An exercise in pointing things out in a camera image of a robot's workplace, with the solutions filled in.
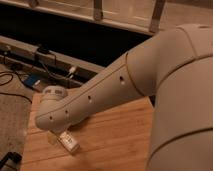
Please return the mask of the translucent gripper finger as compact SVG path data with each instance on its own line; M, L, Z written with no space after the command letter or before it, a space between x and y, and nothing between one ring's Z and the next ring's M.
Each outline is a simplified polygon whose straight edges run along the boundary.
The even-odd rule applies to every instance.
M52 132L47 132L47 140L51 145L54 145L57 143L58 137L56 134L54 134Z

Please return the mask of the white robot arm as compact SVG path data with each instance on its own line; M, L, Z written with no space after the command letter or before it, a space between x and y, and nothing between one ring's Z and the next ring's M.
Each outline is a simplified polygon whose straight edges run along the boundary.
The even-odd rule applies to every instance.
M35 118L62 133L92 114L153 96L147 171L213 171L213 26L184 24L123 53L72 95L48 86Z

